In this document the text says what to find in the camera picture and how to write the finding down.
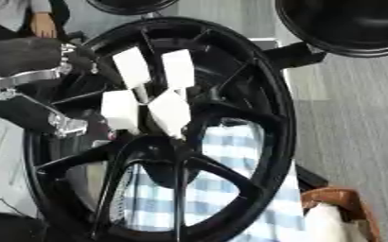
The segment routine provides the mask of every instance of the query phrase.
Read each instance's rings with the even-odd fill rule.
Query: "wheel rim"
[[[170,46],[168,44],[169,42],[164,41],[169,39],[169,37],[171,37],[172,40],[181,40],[171,41],[173,46]],[[201,52],[202,46],[208,46],[208,51],[211,51],[210,49],[213,48],[212,44],[219,43],[220,48],[217,49],[223,49],[223,52],[231,50],[229,53],[234,57],[234,60],[236,60],[235,62],[238,64],[238,68],[235,69],[232,75],[227,76],[225,81],[213,83],[214,85],[212,85],[212,87],[217,84],[224,89],[224,86],[227,85],[227,83],[236,79],[234,77],[242,75],[241,73],[244,72],[246,67],[249,69],[250,66],[254,66],[254,70],[260,72],[260,75],[257,77],[263,79],[263,83],[260,83],[263,84],[268,91],[261,95],[257,95],[259,99],[261,98],[258,102],[249,99],[251,103],[254,103],[252,106],[253,108],[250,110],[243,106],[243,101],[238,102],[234,99],[232,99],[231,102],[211,102],[209,101],[210,96],[205,95],[208,93],[207,91],[201,91],[200,94],[197,92],[195,95],[190,96],[191,107],[195,107],[193,112],[196,113],[193,116],[197,117],[195,118],[197,121],[191,122],[189,125],[187,134],[188,144],[192,147],[192,152],[188,152],[190,154],[188,156],[190,157],[189,159],[176,159],[180,162],[174,164],[176,165],[175,170],[184,169],[184,165],[187,165],[196,169],[208,170],[214,174],[218,173],[219,176],[238,186],[243,195],[248,194],[249,196],[244,197],[249,199],[237,200],[234,203],[235,205],[230,204],[218,214],[194,226],[186,227],[184,226],[184,223],[179,223],[181,226],[175,226],[179,227],[179,229],[177,228],[172,232],[136,232],[129,229],[115,228],[114,226],[109,226],[110,224],[108,225],[107,219],[104,219],[104,211],[107,210],[106,206],[110,204],[110,196],[112,193],[107,193],[107,189],[103,186],[103,193],[101,195],[103,202],[100,203],[103,205],[105,204],[105,206],[98,205],[97,210],[91,212],[75,196],[68,185],[68,181],[64,181],[60,174],[65,172],[69,167],[77,164],[87,164],[93,161],[102,160],[119,161],[116,157],[124,157],[125,159],[120,160],[127,163],[130,160],[129,156],[136,150],[136,148],[133,147],[137,146],[133,143],[137,143],[137,140],[144,139],[143,141],[147,143],[152,142],[154,144],[154,139],[162,139],[162,143],[166,143],[166,139],[163,137],[154,137],[154,135],[131,137],[128,133],[122,133],[114,142],[111,142],[107,146],[90,150],[80,148],[78,152],[82,152],[82,155],[77,155],[76,157],[70,158],[70,160],[67,158],[67,160],[61,159],[58,162],[54,162],[52,161],[52,153],[57,150],[55,151],[51,148],[51,140],[27,132],[25,138],[26,170],[34,198],[41,212],[53,225],[66,230],[74,236],[82,237],[87,240],[98,239],[100,241],[117,241],[124,239],[125,241],[134,242],[179,241],[177,239],[178,236],[175,235],[176,231],[178,231],[177,234],[179,234],[179,238],[186,237],[189,240],[193,239],[194,241],[225,241],[230,239],[254,222],[269,204],[288,173],[295,145],[295,118],[288,89],[277,70],[273,69],[266,57],[263,56],[260,50],[252,43],[228,28],[203,21],[186,18],[161,18],[130,23],[105,33],[99,38],[89,42],[87,46],[95,50],[100,56],[107,58],[107,56],[122,51],[134,43],[143,45],[140,46],[143,51],[146,51],[146,49],[147,51],[150,51],[150,58],[148,58],[148,60],[154,61],[157,61],[155,56],[162,52],[167,52],[172,48],[179,49],[183,46],[184,48],[190,49],[190,51]],[[151,71],[155,74],[153,82],[163,81],[163,70],[160,69],[160,65],[159,67],[153,66]],[[101,91],[107,89],[107,87],[104,86],[107,85],[98,88],[98,96]],[[94,94],[93,99],[96,100],[98,96]],[[85,98],[83,99],[83,102],[75,100],[63,102],[56,100],[55,103],[56,107],[63,112],[68,112],[69,110],[74,109],[75,106],[78,106],[78,108],[82,110],[92,106]],[[198,140],[201,136],[199,134],[201,125],[216,116],[254,120],[261,124],[264,129],[274,132],[277,136],[273,144],[272,155],[270,155],[270,157],[262,157],[254,176],[250,180],[243,179],[242,176],[231,173],[227,168],[225,169],[225,167],[219,166],[210,158],[199,154],[199,150],[195,148],[195,146],[198,145]],[[273,122],[272,120],[278,120],[276,122],[277,125],[271,125]],[[122,140],[131,140],[131,142],[122,142]],[[183,153],[172,145],[161,148],[168,149],[169,152],[166,153],[175,156]],[[111,153],[113,154],[113,159],[111,159],[109,155]],[[196,162],[188,162],[187,160],[196,160]],[[48,167],[54,167],[54,172],[48,170]],[[120,164],[117,167],[125,167],[125,165]],[[109,173],[109,182],[106,182],[106,184],[111,185],[112,190],[114,190],[118,183],[117,179],[121,178],[124,171],[120,168],[110,170],[113,172]],[[181,187],[184,187],[185,185],[182,182],[181,177],[175,177],[177,178],[175,183],[180,184],[175,190],[181,190]],[[60,186],[60,189],[54,187],[54,184],[57,182],[63,183],[63,185]],[[177,202],[175,207],[180,206],[180,204],[182,204],[181,201]]]

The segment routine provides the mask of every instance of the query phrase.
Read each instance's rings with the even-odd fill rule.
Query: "blue and white checkered fabric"
[[[246,177],[255,171],[263,134],[253,125],[209,128],[203,139],[203,153]],[[134,168],[134,178],[117,190],[111,218],[125,217],[129,228],[140,231],[170,231],[173,228],[173,190],[155,184],[143,167]],[[229,181],[201,172],[187,187],[185,221],[201,222],[238,195]],[[235,242],[301,242],[305,225],[294,165],[280,190],[260,218],[239,234]]]

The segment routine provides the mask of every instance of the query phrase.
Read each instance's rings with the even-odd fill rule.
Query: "wheel spoke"
[[[235,172],[226,165],[218,163],[217,161],[202,155],[201,153],[192,153],[186,166],[189,168],[210,172],[230,181],[239,189],[240,196],[242,198],[251,197],[252,194],[258,189],[257,186],[255,186],[248,178],[240,175],[238,172]]]
[[[191,41],[192,41],[193,43],[198,42],[198,41],[201,40],[202,38],[204,38],[204,37],[210,35],[211,32],[212,32],[211,29],[205,28],[205,29],[202,30],[202,32],[201,32],[199,35],[197,35],[196,37],[194,37]]]
[[[180,161],[174,169],[175,188],[173,189],[174,197],[174,230],[177,242],[186,241],[186,225],[185,225],[185,192],[188,176],[185,170],[185,161]]]
[[[154,56],[155,51],[154,51],[154,48],[152,46],[151,39],[150,39],[149,35],[147,34],[147,32],[148,31],[145,28],[141,29],[141,35],[143,36],[143,40],[144,40],[147,48],[149,49],[150,53]]]
[[[213,120],[234,118],[258,124],[268,133],[277,133],[286,118],[270,113],[246,111],[224,102],[204,102],[191,106],[192,120],[187,126],[186,139],[192,147],[200,147],[205,131]]]
[[[94,212],[93,227],[91,228],[90,232],[90,235],[93,239],[98,238],[102,231],[105,230],[107,225],[110,224],[110,205],[112,203],[117,186],[119,185],[122,176],[125,174],[129,167],[136,164],[170,165],[170,163],[165,160],[153,160],[149,159],[148,157],[144,157],[145,148],[148,148],[149,146],[171,147],[170,144],[167,144],[167,142],[168,139],[165,137],[146,135],[132,140],[120,149],[119,154],[115,157],[114,161],[111,162],[107,167],[106,177],[101,188],[96,211]]]
[[[67,156],[46,164],[38,165],[36,167],[37,172],[52,177],[59,177],[72,167],[99,161],[107,161],[112,155],[117,153],[119,147],[124,146],[125,139],[131,140],[129,134],[124,136],[125,138],[121,137],[104,146],[83,151],[81,154]]]
[[[212,99],[215,101],[222,100],[222,92],[224,89],[226,89],[228,86],[230,86],[235,80],[237,80],[237,77],[239,77],[248,66],[252,64],[252,60],[247,60],[241,64],[241,66],[232,74],[229,78],[227,78],[224,82],[215,85],[208,90],[203,91],[202,93],[194,96],[192,98],[192,102],[196,102],[198,99],[204,99],[204,97],[209,97],[208,99]]]

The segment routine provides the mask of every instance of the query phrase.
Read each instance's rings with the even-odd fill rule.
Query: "white cube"
[[[162,56],[168,88],[179,90],[195,85],[195,68],[187,49],[166,53]]]
[[[101,115],[112,130],[138,133],[138,102],[131,90],[103,94]]]
[[[182,138],[182,128],[191,121],[188,103],[172,90],[167,90],[149,104],[156,124],[168,135]]]
[[[151,80],[149,66],[138,47],[114,55],[113,60],[128,89],[139,87]]]

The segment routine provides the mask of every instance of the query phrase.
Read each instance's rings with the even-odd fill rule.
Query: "black wheel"
[[[92,148],[95,140],[107,139],[107,127],[96,121],[101,94],[111,85],[91,76],[67,78],[51,102],[62,112],[96,125],[85,136],[66,140],[26,132],[26,170],[39,209],[52,225],[84,241],[226,241],[256,220],[289,171],[295,117],[287,86],[253,43],[231,29],[205,21],[143,20],[115,28],[86,44],[106,61],[135,45],[150,65],[153,80],[148,89],[154,95],[166,87],[161,54],[189,49],[196,67],[196,86],[187,90],[193,119],[185,131],[186,141],[171,140],[146,121],[140,124],[143,135],[122,131],[107,145]],[[239,122],[253,123],[270,137],[270,142],[262,144],[263,152],[251,178],[202,153],[201,141],[208,127]],[[90,208],[66,173],[77,165],[98,161],[105,161],[107,170],[99,200]],[[149,165],[168,168],[175,200],[172,231],[140,232],[111,222],[109,210],[115,190],[135,164],[146,169]],[[228,180],[239,195],[214,216],[187,226],[185,188],[198,171]],[[149,175],[157,181],[154,174]]]
[[[137,15],[167,8],[178,0],[87,0],[95,8],[116,15]]]

